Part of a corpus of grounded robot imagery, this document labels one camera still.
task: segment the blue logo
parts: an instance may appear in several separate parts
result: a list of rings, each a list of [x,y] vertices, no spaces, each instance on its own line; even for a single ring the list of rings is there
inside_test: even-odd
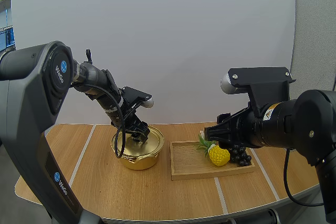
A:
[[[67,63],[65,61],[61,62],[61,70],[63,73],[67,71]]]
[[[59,173],[58,173],[58,172],[55,172],[54,178],[55,178],[55,181],[56,181],[56,182],[59,182],[59,178],[60,178],[60,176],[59,176]]]

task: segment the pineapple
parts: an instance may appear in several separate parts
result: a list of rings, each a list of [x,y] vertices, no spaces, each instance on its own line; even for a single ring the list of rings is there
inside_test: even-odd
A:
[[[205,141],[203,131],[201,131],[201,133],[198,135],[198,138],[200,140],[200,144],[197,149],[205,150],[205,156],[209,154],[210,160],[216,166],[223,166],[230,160],[229,151],[226,149],[221,149],[218,145],[216,145],[216,141]]]

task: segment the floor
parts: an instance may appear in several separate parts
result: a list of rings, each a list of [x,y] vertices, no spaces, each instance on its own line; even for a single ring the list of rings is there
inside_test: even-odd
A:
[[[47,211],[40,206],[29,203],[14,193],[14,186],[20,174],[9,158],[4,146],[0,146],[0,224],[51,223]],[[321,202],[318,195],[314,202]],[[294,224],[326,223],[323,207],[306,209]]]

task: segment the warning label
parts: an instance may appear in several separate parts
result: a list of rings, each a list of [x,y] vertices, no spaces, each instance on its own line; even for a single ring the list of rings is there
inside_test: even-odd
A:
[[[279,103],[273,104],[272,106],[270,106],[268,108],[268,110],[266,111],[265,115],[264,115],[264,121],[266,120],[270,120],[271,116],[272,116],[272,112],[274,110],[274,108],[278,105]]]

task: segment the black robotic arm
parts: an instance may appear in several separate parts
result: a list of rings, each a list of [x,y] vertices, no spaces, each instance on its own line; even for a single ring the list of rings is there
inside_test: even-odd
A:
[[[285,189],[300,203],[287,186],[289,149],[295,148],[315,166],[326,219],[336,223],[336,93],[308,90],[289,100],[289,84],[294,81],[287,68],[230,69],[221,81],[222,90],[227,94],[248,93],[250,102],[233,115],[219,115],[216,126],[204,129],[205,138],[218,141],[221,148],[286,148]]]
[[[125,131],[135,141],[147,140],[148,126],[135,109],[150,108],[152,96],[128,87],[118,89],[108,70],[93,66],[91,57],[77,63],[60,41],[0,56],[0,140],[53,223],[101,224],[101,218],[83,209],[72,192],[44,134],[55,124],[71,84],[97,100],[113,126],[120,127],[121,118],[127,118]]]

